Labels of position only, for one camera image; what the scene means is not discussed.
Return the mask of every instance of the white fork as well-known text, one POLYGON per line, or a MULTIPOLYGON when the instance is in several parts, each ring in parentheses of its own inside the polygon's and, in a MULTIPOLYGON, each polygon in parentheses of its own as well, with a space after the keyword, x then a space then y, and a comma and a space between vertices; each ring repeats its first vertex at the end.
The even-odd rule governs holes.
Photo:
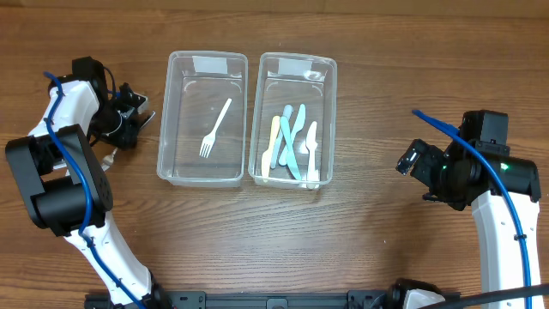
POLYGON ((225 117, 226 110, 229 109, 231 102, 231 98, 226 100, 225 105, 221 110, 220 116, 217 118, 217 121, 215 121, 214 129, 202 139, 202 146, 200 147, 200 156, 202 158, 209 157, 209 153, 212 151, 212 147, 215 143, 215 132, 217 132, 217 128, 220 127, 221 120, 223 120, 223 118, 225 117))

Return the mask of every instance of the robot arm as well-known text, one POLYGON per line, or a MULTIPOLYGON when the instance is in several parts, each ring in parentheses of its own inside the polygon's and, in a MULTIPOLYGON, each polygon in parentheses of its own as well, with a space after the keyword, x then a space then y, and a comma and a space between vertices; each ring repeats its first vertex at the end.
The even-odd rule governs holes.
MULTIPOLYGON (((532 161, 510 157, 508 117, 489 111, 466 112, 459 137, 481 152, 503 181, 523 225, 532 284, 540 284, 536 222, 541 198, 538 170, 532 161)), ((486 169, 465 149, 452 142, 445 151, 414 140, 399 159, 396 170, 411 175, 429 188, 423 198, 447 203, 455 210, 473 206, 482 269, 483 292, 523 286, 521 251, 510 212, 486 169)), ((543 308, 541 297, 533 298, 543 308)), ((485 308, 524 307, 524 300, 500 301, 485 308)))
POLYGON ((86 211, 84 190, 72 167, 64 163, 45 126, 59 96, 55 84, 50 85, 51 101, 43 119, 29 136, 10 141, 6 146, 6 157, 28 213, 36 226, 50 228, 56 236, 63 236, 86 257, 108 287, 115 307, 133 301, 98 261, 147 308, 172 309, 162 287, 139 263, 118 231, 111 212, 111 187, 89 144, 89 138, 95 135, 120 149, 135 147, 137 134, 152 117, 142 117, 147 98, 133 93, 124 84, 109 100, 104 67, 91 58, 74 60, 73 74, 58 79, 64 97, 52 119, 52 129, 89 183, 93 207, 84 233, 94 240, 94 251, 78 234, 86 211), (61 167, 68 168, 67 176, 42 180, 41 176, 61 167))

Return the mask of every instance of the white label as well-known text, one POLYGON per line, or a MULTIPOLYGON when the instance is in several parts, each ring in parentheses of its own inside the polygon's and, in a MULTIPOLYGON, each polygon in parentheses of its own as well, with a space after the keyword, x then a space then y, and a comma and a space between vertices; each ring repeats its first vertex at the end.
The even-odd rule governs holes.
POLYGON ((196 73, 227 74, 226 58, 193 56, 196 73))
POLYGON ((282 58, 278 62, 278 74, 305 76, 311 71, 311 66, 311 61, 282 58))

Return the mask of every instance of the plastic bin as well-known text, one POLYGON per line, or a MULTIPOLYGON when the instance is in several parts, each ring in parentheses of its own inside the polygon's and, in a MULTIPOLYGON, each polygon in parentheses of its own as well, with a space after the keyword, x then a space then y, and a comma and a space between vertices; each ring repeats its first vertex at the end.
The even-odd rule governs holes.
MULTIPOLYGON (((337 64, 333 59, 291 53, 268 52, 262 55, 257 78, 256 106, 250 142, 248 173, 257 185, 283 189, 318 189, 332 179, 335 151, 335 108, 337 64), (296 135, 293 150, 302 180, 296 180, 287 167, 278 163, 262 176, 261 160, 268 148, 271 123, 281 116, 285 105, 293 106, 290 127, 305 104, 305 126, 296 135), (315 168, 317 181, 307 180, 309 151, 305 146, 307 131, 317 121, 315 168)), ((277 157, 286 144, 282 142, 277 157)))
POLYGON ((168 60, 157 173, 173 185, 239 186, 244 174, 248 59, 220 51, 175 51, 168 60), (225 117, 208 158, 202 139, 225 117))

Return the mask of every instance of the wooden tabletop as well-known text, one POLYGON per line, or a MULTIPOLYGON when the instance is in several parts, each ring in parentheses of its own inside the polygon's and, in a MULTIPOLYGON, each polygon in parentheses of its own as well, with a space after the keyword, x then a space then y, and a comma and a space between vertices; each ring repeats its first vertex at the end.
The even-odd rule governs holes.
MULTIPOLYGON (((2 8, 0 144, 40 121, 49 102, 42 72, 69 74, 73 58, 99 59, 161 112, 171 52, 243 53, 248 124, 264 52, 333 58, 335 172, 317 193, 258 187, 248 174, 238 189, 170 185, 156 175, 160 117, 137 149, 119 153, 107 172, 114 217, 164 287, 345 292, 409 277, 478 293, 471 209, 423 202, 426 188, 395 170, 414 138, 449 143, 414 108, 452 124, 482 108, 510 115, 511 154, 540 170, 538 250, 549 282, 548 28, 522 19, 2 8)), ((85 294, 105 286, 80 252, 32 224, 3 151, 0 162, 0 306, 82 308, 85 294)))

